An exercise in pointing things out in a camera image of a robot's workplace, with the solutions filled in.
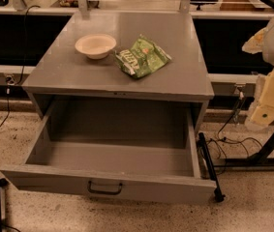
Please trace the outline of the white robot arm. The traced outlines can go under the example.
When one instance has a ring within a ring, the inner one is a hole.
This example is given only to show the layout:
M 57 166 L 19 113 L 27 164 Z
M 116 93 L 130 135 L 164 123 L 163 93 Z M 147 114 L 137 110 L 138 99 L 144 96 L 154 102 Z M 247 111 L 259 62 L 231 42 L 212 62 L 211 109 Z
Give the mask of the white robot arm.
M 274 16 L 264 28 L 244 43 L 242 50 L 251 54 L 261 52 L 263 61 L 273 66 L 269 74 L 259 75 L 255 99 L 245 121 L 249 130 L 259 131 L 274 121 Z

